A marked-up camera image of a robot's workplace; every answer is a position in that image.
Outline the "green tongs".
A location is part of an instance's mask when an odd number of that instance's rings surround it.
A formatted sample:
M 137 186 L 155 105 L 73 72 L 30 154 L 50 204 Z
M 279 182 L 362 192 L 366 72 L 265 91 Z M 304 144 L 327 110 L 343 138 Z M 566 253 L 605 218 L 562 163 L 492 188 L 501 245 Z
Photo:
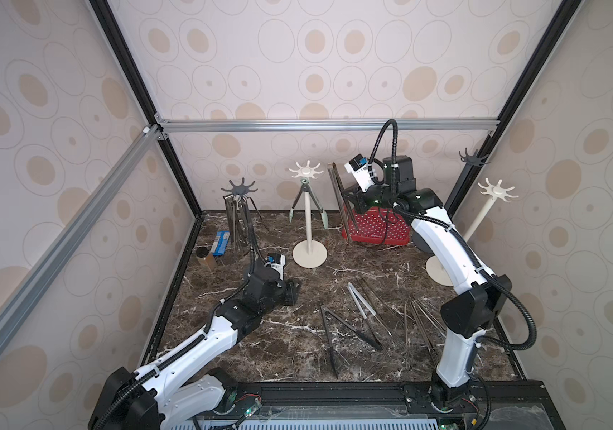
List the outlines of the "green tongs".
M 294 217 L 294 211 L 295 208 L 299 202 L 299 200 L 301 199 L 302 195 L 307 194 L 308 197 L 310 198 L 310 201 L 313 202 L 315 204 L 315 206 L 317 206 L 317 209 L 321 215 L 321 219 L 322 219 L 322 224 L 324 225 L 325 229 L 329 228 L 329 219 L 328 219 L 328 215 L 326 213 L 326 210 L 324 209 L 324 207 L 320 204 L 319 199 L 317 198 L 317 196 L 315 195 L 314 191 L 312 190 L 310 181 L 308 178 L 303 178 L 301 179 L 301 186 L 299 189 L 299 192 L 296 196 L 296 198 L 294 199 L 294 202 L 290 208 L 290 215 L 289 215 L 289 222 L 292 222 L 293 217 Z

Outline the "thin steel tongs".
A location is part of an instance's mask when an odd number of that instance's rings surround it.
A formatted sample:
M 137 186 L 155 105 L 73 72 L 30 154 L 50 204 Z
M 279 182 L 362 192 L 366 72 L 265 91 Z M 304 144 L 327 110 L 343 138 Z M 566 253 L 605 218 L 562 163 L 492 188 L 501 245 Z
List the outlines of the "thin steel tongs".
M 252 219 L 251 211 L 248 206 L 248 200 L 246 197 L 238 198 L 238 212 L 240 213 L 240 220 L 244 226 L 245 237 L 249 250 L 251 252 L 256 251 L 256 234 L 255 226 Z

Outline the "dark grey utensil rack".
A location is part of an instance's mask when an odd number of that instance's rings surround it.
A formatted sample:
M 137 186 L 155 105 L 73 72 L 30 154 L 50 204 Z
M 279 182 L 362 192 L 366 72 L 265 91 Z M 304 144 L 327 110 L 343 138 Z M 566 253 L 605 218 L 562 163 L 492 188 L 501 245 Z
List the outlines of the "dark grey utensil rack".
M 253 215 L 263 220 L 263 215 L 252 196 L 252 193 L 258 191 L 254 188 L 256 182 L 247 184 L 246 179 L 242 177 L 238 184 L 232 180 L 229 183 L 229 187 L 222 188 L 222 191 L 232 246 L 238 251 L 253 251 L 259 258 L 265 259 L 258 243 L 253 220 Z

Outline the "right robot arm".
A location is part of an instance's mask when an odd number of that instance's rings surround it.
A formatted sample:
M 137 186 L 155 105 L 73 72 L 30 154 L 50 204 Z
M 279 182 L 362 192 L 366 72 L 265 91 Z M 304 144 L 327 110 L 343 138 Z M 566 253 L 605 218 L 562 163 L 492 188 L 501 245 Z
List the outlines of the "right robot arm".
M 417 189 L 410 157 L 397 152 L 392 142 L 391 154 L 378 159 L 372 153 L 358 154 L 345 168 L 356 183 L 343 197 L 358 214 L 372 207 L 393 211 L 410 226 L 412 236 L 429 249 L 448 273 L 455 298 L 441 307 L 447 328 L 444 349 L 429 388 L 429 400 L 440 412 L 449 412 L 469 392 L 476 381 L 472 370 L 478 347 L 490 342 L 512 351 L 527 350 L 537 340 L 537 324 L 523 302 L 512 293 L 511 280 L 498 276 L 483 263 L 453 224 L 436 193 Z M 490 337 L 488 329 L 511 302 L 524 317 L 528 337 L 510 343 Z

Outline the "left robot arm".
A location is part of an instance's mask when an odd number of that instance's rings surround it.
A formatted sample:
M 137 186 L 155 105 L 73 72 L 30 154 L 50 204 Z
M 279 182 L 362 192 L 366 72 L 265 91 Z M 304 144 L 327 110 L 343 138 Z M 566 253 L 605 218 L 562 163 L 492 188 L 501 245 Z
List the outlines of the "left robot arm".
M 221 369 L 189 380 L 259 327 L 275 308 L 293 306 L 300 285 L 285 279 L 282 254 L 258 254 L 252 221 L 246 222 L 250 262 L 241 285 L 221 299 L 204 325 L 177 347 L 133 372 L 121 367 L 104 383 L 90 429 L 172 429 L 218 408 L 233 410 L 237 385 Z

